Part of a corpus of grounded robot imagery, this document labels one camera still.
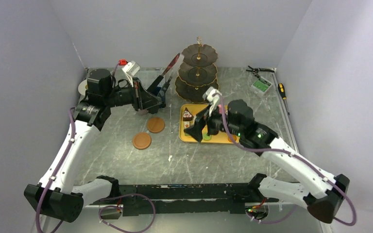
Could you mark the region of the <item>three-tier black dessert stand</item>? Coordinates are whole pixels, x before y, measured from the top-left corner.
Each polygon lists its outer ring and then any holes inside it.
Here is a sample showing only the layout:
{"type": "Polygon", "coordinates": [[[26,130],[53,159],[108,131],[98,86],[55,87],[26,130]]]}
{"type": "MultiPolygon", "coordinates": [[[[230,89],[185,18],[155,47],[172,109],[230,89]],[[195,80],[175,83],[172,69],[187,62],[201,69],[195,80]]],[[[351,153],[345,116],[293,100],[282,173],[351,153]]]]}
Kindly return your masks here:
{"type": "Polygon", "coordinates": [[[203,103],[203,94],[210,87],[217,89],[218,53],[211,45],[204,44],[198,36],[197,43],[182,52],[184,59],[175,80],[177,95],[191,103],[203,103]]]}

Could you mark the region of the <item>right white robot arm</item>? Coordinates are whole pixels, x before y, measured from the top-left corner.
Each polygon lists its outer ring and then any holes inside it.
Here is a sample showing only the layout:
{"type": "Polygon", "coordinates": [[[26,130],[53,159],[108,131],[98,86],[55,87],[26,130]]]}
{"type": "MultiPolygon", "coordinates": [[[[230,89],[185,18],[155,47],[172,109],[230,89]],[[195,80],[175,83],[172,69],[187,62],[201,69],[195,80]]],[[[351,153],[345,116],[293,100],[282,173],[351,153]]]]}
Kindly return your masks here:
{"type": "Polygon", "coordinates": [[[334,175],[312,164],[292,149],[275,131],[256,122],[253,110],[243,100],[234,100],[224,108],[219,105],[213,112],[210,106],[196,114],[193,125],[184,129],[198,142],[207,135],[224,132],[239,138],[238,147],[267,159],[292,177],[296,183],[277,180],[265,174],[256,174],[249,182],[248,195],[253,201],[263,198],[280,199],[303,207],[324,223],[332,223],[346,200],[350,180],[343,174],[334,175]]]}

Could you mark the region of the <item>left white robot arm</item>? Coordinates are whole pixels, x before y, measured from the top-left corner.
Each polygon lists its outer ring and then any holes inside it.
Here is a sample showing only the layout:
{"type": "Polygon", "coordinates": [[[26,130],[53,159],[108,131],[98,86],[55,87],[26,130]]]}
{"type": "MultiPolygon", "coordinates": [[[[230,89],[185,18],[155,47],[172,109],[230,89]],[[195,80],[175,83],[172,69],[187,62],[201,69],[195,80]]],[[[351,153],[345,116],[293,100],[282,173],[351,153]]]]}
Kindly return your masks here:
{"type": "Polygon", "coordinates": [[[120,85],[115,71],[98,68],[88,72],[87,90],[84,98],[68,112],[69,130],[57,156],[39,182],[27,185],[24,190],[36,219],[44,215],[73,222],[89,204],[98,200],[113,204],[119,200],[119,182],[112,177],[98,176],[94,181],[75,186],[78,165],[113,107],[130,105],[136,111],[155,114],[164,106],[166,91],[183,59],[183,54],[177,54],[149,87],[144,87],[136,76],[140,67],[134,61],[120,61],[116,66],[124,74],[125,86],[120,85]]]}

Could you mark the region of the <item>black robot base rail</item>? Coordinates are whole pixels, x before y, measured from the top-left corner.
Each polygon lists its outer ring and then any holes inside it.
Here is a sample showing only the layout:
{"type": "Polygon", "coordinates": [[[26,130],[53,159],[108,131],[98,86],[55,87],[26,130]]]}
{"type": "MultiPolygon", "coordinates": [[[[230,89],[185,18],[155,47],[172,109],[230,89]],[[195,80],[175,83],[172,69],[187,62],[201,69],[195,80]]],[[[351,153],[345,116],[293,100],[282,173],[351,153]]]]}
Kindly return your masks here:
{"type": "Polygon", "coordinates": [[[265,174],[256,174],[248,183],[204,184],[121,184],[119,192],[97,200],[95,205],[120,204],[124,216],[143,214],[215,213],[244,214],[250,204],[266,198],[258,190],[265,174]]]}

